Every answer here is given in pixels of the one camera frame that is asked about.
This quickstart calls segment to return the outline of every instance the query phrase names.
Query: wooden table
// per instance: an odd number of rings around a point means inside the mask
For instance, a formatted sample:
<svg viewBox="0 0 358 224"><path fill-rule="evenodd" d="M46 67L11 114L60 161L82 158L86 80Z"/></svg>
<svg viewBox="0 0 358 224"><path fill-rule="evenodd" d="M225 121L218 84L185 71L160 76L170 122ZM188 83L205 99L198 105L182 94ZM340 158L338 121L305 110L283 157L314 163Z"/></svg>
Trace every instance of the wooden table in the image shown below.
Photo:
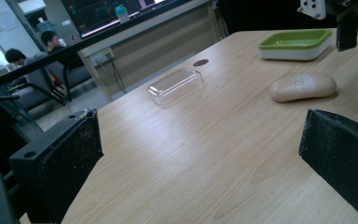
<svg viewBox="0 0 358 224"><path fill-rule="evenodd" d="M203 77L169 106L148 98L157 77L102 108L105 155L63 223L358 223L298 156L309 108L358 122L358 46L332 45L310 62L260 59L257 45L273 33L236 33L162 75L191 68ZM271 99L274 80L303 73L331 76L337 93Z"/></svg>

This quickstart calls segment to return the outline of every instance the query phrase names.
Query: computer screen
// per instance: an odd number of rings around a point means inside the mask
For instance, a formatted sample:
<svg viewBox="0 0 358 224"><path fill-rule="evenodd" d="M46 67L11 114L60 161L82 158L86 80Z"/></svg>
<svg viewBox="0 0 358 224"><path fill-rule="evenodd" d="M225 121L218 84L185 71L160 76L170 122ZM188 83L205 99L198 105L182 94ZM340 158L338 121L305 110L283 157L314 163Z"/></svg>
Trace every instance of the computer screen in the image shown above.
<svg viewBox="0 0 358 224"><path fill-rule="evenodd" d="M80 35L117 21L115 9L123 5L129 15L139 13L138 0L62 0Z"/></svg>
<svg viewBox="0 0 358 224"><path fill-rule="evenodd" d="M141 10L153 7L158 3L164 2L166 0L138 0Z"/></svg>

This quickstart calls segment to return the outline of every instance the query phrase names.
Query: clear plastic container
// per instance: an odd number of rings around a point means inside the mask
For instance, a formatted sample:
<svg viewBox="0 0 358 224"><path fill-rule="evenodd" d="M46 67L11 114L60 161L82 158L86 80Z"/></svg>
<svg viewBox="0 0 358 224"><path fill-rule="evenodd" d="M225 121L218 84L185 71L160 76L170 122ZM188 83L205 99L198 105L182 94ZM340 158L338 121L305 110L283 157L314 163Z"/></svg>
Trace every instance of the clear plastic container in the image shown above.
<svg viewBox="0 0 358 224"><path fill-rule="evenodd" d="M116 7L115 11L120 23L124 23L130 20L129 13L123 5Z"/></svg>
<svg viewBox="0 0 358 224"><path fill-rule="evenodd" d="M147 92L156 104L166 105L186 92L198 87L202 82L200 72L184 68L153 83L147 88Z"/></svg>

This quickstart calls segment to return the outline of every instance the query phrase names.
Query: electrical socket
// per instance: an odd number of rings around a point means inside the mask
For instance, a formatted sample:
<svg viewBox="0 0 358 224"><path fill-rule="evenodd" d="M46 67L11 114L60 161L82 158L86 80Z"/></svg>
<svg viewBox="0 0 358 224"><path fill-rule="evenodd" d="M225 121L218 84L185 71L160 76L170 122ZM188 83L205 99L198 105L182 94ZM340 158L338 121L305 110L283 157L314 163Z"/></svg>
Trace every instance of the electrical socket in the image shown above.
<svg viewBox="0 0 358 224"><path fill-rule="evenodd" d="M95 52L89 56L89 59L92 62L92 65L98 66L100 63L104 63L110 59L115 58L115 55L113 54L113 51L111 48L101 49L98 52Z"/></svg>
<svg viewBox="0 0 358 224"><path fill-rule="evenodd" d="M324 0L300 0L300 7L297 11L317 20L322 20L326 17Z"/></svg>

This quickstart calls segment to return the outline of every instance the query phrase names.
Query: plastic lid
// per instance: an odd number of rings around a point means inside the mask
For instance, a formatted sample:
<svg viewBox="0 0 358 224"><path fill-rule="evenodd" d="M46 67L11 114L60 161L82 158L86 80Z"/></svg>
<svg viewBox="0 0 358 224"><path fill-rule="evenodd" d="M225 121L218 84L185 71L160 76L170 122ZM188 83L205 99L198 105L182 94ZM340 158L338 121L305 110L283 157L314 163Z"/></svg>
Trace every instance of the plastic lid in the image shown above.
<svg viewBox="0 0 358 224"><path fill-rule="evenodd" d="M150 98L158 105L167 103L191 91L202 84L200 72L191 69L179 69L147 88Z"/></svg>
<svg viewBox="0 0 358 224"><path fill-rule="evenodd" d="M120 6L116 7L115 11L116 11L116 13L120 13L120 12L127 11L127 9L123 5L120 5Z"/></svg>

